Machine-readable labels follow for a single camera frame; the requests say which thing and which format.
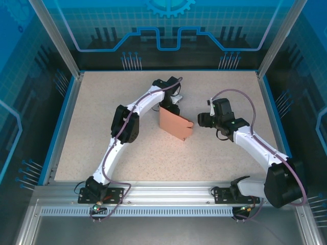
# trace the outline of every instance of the blue enclosure wall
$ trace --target blue enclosure wall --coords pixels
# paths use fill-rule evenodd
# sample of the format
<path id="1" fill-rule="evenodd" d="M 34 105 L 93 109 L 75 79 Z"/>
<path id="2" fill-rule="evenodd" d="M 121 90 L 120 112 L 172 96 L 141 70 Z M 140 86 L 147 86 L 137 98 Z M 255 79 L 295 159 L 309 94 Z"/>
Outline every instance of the blue enclosure wall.
<path id="1" fill-rule="evenodd" d="M 83 70 L 257 69 L 293 4 L 293 0 L 44 2 Z"/>
<path id="2" fill-rule="evenodd" d="M 315 191 L 327 191 L 327 2 L 308 0 L 267 72 L 294 158 Z"/>
<path id="3" fill-rule="evenodd" d="M 14 244 L 38 179 L 22 161 L 43 165 L 71 74 L 26 1 L 0 0 L 0 40 L 0 244 Z"/>

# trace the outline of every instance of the speckled work surface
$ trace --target speckled work surface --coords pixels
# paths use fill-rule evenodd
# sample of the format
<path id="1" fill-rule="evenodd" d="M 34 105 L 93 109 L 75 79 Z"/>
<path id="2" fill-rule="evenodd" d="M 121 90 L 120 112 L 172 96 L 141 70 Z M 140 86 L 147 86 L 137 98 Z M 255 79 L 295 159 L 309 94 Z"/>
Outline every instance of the speckled work surface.
<path id="1" fill-rule="evenodd" d="M 59 161 L 56 181 L 82 181 L 100 164 L 110 140 L 111 122 L 120 104 L 143 95 L 156 79 L 183 77 L 181 115 L 194 122 L 185 142 L 159 128 L 158 112 L 140 120 L 139 136 L 126 148 L 112 178 L 120 181 L 230 181 L 264 171 L 235 143 L 219 141 L 215 129 L 200 128 L 197 115 L 209 112 L 206 100 L 226 88 L 236 88 L 253 100 L 254 130 L 276 147 L 266 107 L 254 71 L 127 71 L 86 72 Z M 236 118 L 249 123 L 252 108 L 246 98 L 226 92 Z"/>

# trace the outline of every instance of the gear logo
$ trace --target gear logo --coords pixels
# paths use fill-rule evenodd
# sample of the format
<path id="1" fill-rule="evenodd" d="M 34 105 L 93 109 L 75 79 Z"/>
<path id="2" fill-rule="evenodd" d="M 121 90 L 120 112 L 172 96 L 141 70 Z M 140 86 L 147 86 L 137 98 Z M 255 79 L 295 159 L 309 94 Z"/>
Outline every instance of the gear logo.
<path id="1" fill-rule="evenodd" d="M 160 17 L 165 15 L 167 18 L 184 14 L 184 10 L 191 9 L 191 4 L 195 4 L 195 0 L 146 0 L 148 10 L 152 10 L 153 14 L 159 14 Z"/>
<path id="2" fill-rule="evenodd" d="M 30 8 L 28 0 L 0 0 L 0 7 L 6 7 L 10 16 L 19 24 L 23 25 L 29 19 Z"/>

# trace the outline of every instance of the robotic arm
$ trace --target robotic arm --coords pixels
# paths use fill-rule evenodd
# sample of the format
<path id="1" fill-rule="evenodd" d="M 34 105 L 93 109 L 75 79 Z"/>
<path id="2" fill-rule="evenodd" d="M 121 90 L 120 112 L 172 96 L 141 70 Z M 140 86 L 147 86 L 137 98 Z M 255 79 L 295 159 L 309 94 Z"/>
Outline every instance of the robotic arm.
<path id="1" fill-rule="evenodd" d="M 201 127 L 215 128 L 221 134 L 245 149 L 265 170 L 266 180 L 244 176 L 231 182 L 230 192 L 237 200 L 243 196 L 267 198 L 276 208 L 280 208 L 302 197 L 301 189 L 294 176 L 281 159 L 286 161 L 303 183 L 303 166 L 287 155 L 279 152 L 264 141 L 243 118 L 235 119 L 228 99 L 210 99 L 210 113 L 198 114 Z"/>
<path id="2" fill-rule="evenodd" d="M 137 101 L 128 106 L 119 105 L 117 107 L 111 125 L 112 138 L 110 139 L 109 147 L 99 167 L 86 180 L 85 184 L 86 189 L 97 200 L 101 200 L 104 197 L 109 185 L 108 179 L 111 179 L 113 170 L 124 149 L 136 140 L 139 130 L 139 119 L 158 103 L 166 110 L 179 115 L 179 108 L 176 103 L 182 99 L 182 96 L 179 95 L 180 81 L 181 79 L 175 77 L 170 77 L 166 82 L 158 79 L 152 83 L 150 89 Z"/>

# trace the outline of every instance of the orange cardboard box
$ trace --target orange cardboard box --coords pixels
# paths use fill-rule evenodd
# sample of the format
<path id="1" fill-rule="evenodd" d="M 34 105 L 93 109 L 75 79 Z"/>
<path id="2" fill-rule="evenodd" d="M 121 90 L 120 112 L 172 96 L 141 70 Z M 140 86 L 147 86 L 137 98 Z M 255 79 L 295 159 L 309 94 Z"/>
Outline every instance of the orange cardboard box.
<path id="1" fill-rule="evenodd" d="M 159 109 L 159 126 L 183 141 L 192 135 L 193 132 L 193 122 L 175 115 L 162 107 Z"/>

